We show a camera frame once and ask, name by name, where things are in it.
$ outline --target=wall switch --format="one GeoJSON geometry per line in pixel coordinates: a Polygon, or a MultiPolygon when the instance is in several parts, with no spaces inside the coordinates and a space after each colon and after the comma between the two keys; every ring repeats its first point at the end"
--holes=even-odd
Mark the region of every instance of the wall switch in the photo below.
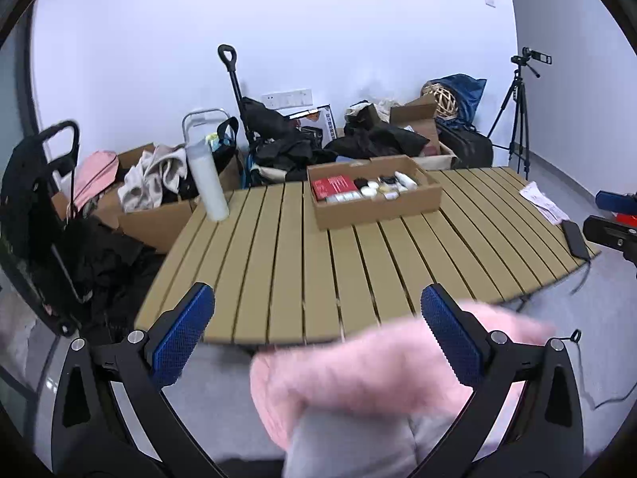
{"type": "Polygon", "coordinates": [[[484,2],[489,6],[489,7],[493,7],[494,9],[496,8],[496,0],[484,0],[484,2]]]}
{"type": "Polygon", "coordinates": [[[312,90],[295,90],[294,92],[267,94],[263,95],[262,101],[269,110],[311,107],[313,104],[312,90]]]}

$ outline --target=metal screw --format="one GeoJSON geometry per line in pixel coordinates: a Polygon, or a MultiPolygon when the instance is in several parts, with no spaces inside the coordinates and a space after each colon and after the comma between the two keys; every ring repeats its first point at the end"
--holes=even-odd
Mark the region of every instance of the metal screw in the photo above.
{"type": "Polygon", "coordinates": [[[144,339],[144,332],[143,331],[133,331],[131,332],[128,337],[126,338],[129,343],[139,343],[141,340],[144,339]]]}
{"type": "Polygon", "coordinates": [[[71,343],[71,348],[77,352],[78,350],[83,349],[84,345],[85,341],[82,338],[77,338],[73,340],[73,343],[71,343]]]}
{"type": "Polygon", "coordinates": [[[553,338],[551,340],[551,347],[553,348],[553,350],[558,352],[564,350],[564,344],[562,343],[562,340],[558,340],[557,338],[553,338]]]}
{"type": "Polygon", "coordinates": [[[491,339],[498,345],[504,345],[509,340],[509,337],[502,331],[493,331],[491,333],[491,339]]]}

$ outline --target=table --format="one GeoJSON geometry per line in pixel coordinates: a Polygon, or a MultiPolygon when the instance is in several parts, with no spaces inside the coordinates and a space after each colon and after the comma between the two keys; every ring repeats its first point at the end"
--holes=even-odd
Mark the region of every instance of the table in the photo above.
{"type": "MultiPolygon", "coordinates": [[[[420,313],[440,282],[456,300],[523,298],[576,271],[560,227],[518,191],[508,168],[430,172],[439,211],[319,231],[307,183],[235,191],[230,216],[193,212],[139,310],[147,330],[194,282],[215,290],[204,340],[240,345],[316,343],[420,313]]],[[[599,253],[588,245],[592,256],[599,253]]]]}

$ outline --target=woven bamboo ball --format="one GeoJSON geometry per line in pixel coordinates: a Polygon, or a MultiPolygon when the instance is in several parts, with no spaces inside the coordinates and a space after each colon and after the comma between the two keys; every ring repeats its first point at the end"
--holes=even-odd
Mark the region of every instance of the woven bamboo ball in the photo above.
{"type": "Polygon", "coordinates": [[[439,84],[438,82],[431,84],[428,82],[422,87],[420,94],[433,94],[436,103],[438,104],[436,114],[443,120],[451,120],[458,116],[458,103],[455,100],[455,95],[442,84],[439,84]]]}

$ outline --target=black suitcase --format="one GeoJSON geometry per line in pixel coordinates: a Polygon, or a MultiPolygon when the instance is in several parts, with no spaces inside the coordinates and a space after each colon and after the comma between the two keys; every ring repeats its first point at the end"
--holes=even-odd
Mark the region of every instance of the black suitcase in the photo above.
{"type": "Polygon", "coordinates": [[[450,129],[436,120],[440,141],[457,156],[451,169],[480,169],[493,164],[493,143],[477,131],[450,129]]]}

